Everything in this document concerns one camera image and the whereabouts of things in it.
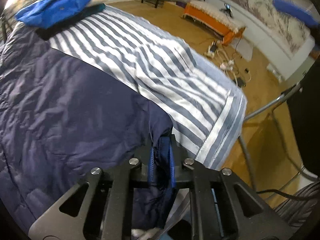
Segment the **metal screw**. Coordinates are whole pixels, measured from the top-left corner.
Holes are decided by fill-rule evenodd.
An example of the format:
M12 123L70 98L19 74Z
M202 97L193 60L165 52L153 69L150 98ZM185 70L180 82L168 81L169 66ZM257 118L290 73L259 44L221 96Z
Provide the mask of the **metal screw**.
M222 174L223 175L229 176L229 175L231 175L231 173L232 173L232 170L230 170L229 168L223 168L222 169Z
M101 172L101 169L98 167L95 167L91 170L92 175L98 175Z
M131 165L137 165L137 164L139 163L139 160L138 160L137 158L131 158L131 159L129 160L129 163L130 163Z
M184 163L187 164L187 165L192 165L192 164L195 163L195 160L192 159L192 158L186 158L186 159L184 160Z

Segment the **blue cloth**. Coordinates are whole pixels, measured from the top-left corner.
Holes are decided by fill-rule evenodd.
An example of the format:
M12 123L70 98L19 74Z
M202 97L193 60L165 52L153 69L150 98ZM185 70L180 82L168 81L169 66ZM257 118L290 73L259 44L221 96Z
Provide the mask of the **blue cloth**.
M47 29L80 13L91 0L41 0L15 15L26 25Z
M305 25L309 28L316 27L319 23L307 12L305 9L300 8L294 3L287 0L273 0L274 7L280 11L287 14L290 14L293 17L296 17L300 21L304 22Z
M132 226L164 224L173 203L160 172L170 170L169 115L109 74L50 48L28 26L17 26L1 48L0 198L24 232L91 168L120 164L149 137L150 175L161 183L143 196L134 192L139 220Z

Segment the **wooden floor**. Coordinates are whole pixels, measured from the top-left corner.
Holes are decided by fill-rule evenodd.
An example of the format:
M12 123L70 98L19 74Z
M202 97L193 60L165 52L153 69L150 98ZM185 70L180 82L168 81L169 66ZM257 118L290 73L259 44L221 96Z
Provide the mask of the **wooden floor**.
M143 17L153 25L184 39L190 47L201 55L207 50L212 41L217 39L210 30L202 25L194 23L192 20L181 18L182 10L173 5L167 4L164 5L164 8L157 9L153 8L151 4L142 4L139 1L118 2L110 5ZM226 52L231 56L234 53L234 49L227 47ZM235 62L241 73L244 73L244 69L248 68L252 75L252 80L243 88L248 99L247 114L280 95L283 88L280 87L276 78L266 70L269 62L258 49L253 48L250 62L246 62L240 57L236 57ZM301 160L294 139L287 105L280 106L275 113L283 130L290 156L300 166ZM294 166L285 157L278 130L272 118L268 116L268 111L246 122L243 125L242 135L252 157L258 190L279 189L297 173ZM233 146L225 167L231 168L239 177L249 183L247 167L238 142ZM287 187L285 192L295 193L298 182L299 180L295 180ZM283 200L284 198L276 196L268 203L273 207Z

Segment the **striped bed sheet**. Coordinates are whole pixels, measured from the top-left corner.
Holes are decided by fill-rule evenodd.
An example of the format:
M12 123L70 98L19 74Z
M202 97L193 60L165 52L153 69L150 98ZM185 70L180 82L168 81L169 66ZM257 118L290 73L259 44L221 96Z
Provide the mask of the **striped bed sheet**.
M176 140L190 157L221 168L240 133L247 101L184 40L106 6L49 42L154 101L170 115Z

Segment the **dark blue comforter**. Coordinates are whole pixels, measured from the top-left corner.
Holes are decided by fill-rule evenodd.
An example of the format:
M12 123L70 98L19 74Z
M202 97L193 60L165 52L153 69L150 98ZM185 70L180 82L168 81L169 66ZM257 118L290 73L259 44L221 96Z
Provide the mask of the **dark blue comforter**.
M25 232L92 167L171 133L159 106L32 28L20 24L0 53L0 198Z

